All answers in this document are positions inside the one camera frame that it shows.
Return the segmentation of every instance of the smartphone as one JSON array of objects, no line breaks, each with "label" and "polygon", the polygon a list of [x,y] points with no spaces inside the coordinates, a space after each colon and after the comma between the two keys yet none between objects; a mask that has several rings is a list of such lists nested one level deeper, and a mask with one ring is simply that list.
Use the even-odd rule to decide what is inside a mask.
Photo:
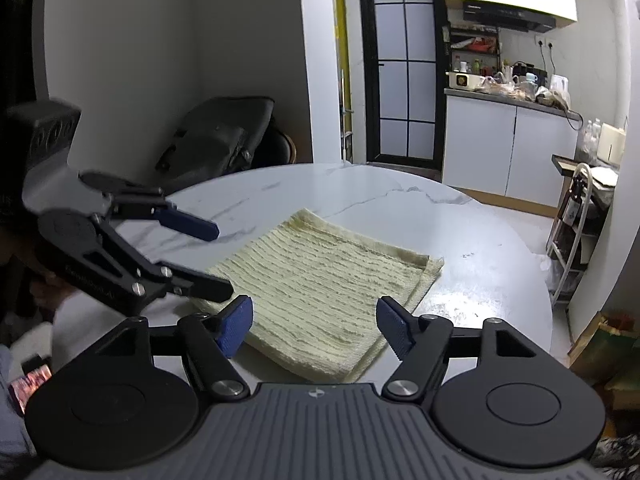
[{"label": "smartphone", "polygon": [[42,365],[9,384],[9,393],[18,413],[24,415],[29,398],[50,378],[49,365]]}]

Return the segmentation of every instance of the tabletop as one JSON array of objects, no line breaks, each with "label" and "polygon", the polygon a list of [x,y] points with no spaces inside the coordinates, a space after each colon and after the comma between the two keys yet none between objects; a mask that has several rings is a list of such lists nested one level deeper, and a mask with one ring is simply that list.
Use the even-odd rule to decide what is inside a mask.
[{"label": "tabletop", "polygon": [[[416,314],[438,314],[469,328],[500,317],[545,351],[550,348],[551,306],[532,254],[490,208],[443,184],[372,166],[297,164],[224,176],[178,192],[171,200],[217,222],[221,234],[214,242],[203,242],[155,222],[120,225],[118,232],[151,261],[206,270],[308,208],[354,232],[444,258],[442,275]],[[151,326],[161,326],[194,311],[185,298],[167,296],[146,307],[142,316]],[[66,364],[123,318],[82,292],[71,297],[54,323],[54,367]],[[157,357],[155,362],[185,377],[179,358]],[[398,363],[387,347],[360,381],[380,388]],[[234,365],[251,388],[258,381],[301,381],[247,345]],[[473,359],[452,360],[447,377],[474,365]]]}]

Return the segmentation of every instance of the yellow towel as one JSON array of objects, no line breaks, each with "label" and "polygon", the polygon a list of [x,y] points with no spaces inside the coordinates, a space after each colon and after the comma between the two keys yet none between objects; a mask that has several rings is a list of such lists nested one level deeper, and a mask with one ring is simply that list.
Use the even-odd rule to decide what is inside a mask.
[{"label": "yellow towel", "polygon": [[[378,298],[413,312],[443,263],[302,209],[208,271],[254,301],[251,346],[305,379],[353,382],[386,344]],[[210,312],[225,306],[193,301]]]}]

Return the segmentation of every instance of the black door frame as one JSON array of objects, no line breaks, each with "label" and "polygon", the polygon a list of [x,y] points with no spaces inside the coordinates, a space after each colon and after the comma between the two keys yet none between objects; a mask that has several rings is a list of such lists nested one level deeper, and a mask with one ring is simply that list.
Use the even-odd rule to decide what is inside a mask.
[{"label": "black door frame", "polygon": [[436,43],[436,113],[433,141],[433,160],[380,153],[380,90],[378,74],[378,36],[374,0],[360,0],[362,13],[362,47],[364,54],[365,103],[367,120],[367,162],[384,162],[442,170],[446,125],[446,59],[443,27],[448,27],[447,7],[444,0],[433,0],[434,38]]}]

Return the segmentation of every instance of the ribbed gray surface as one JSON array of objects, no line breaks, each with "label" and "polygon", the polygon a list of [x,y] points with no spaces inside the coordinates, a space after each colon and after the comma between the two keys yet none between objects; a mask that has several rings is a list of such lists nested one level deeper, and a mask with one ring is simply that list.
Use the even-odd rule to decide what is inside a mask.
[{"label": "ribbed gray surface", "polygon": [[252,399],[210,410],[197,434],[156,462],[117,472],[46,463],[31,480],[591,480],[584,462],[553,471],[492,470],[442,443],[415,406],[370,384],[264,384]]}]

